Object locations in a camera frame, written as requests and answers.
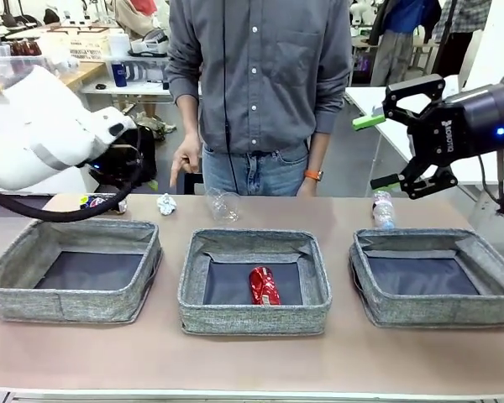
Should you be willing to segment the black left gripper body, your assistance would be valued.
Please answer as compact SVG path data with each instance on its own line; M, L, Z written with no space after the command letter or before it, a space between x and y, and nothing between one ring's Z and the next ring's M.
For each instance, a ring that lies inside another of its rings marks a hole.
M112 144L87 164L91 177L102 186L124 187L128 183L140 186L144 182L143 155L131 144Z

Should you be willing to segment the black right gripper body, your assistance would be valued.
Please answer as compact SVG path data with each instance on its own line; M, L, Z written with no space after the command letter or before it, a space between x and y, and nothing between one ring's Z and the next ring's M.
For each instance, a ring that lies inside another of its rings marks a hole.
M504 150L504 83L484 86L429 104L407 128L414 157L445 167L457 160Z

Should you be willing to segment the person's right hand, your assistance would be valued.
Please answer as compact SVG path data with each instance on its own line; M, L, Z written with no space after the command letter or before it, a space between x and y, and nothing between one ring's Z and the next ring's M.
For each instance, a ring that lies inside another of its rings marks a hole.
M197 133L187 133L173 155L170 187L176 187L179 173L198 173L202 143Z

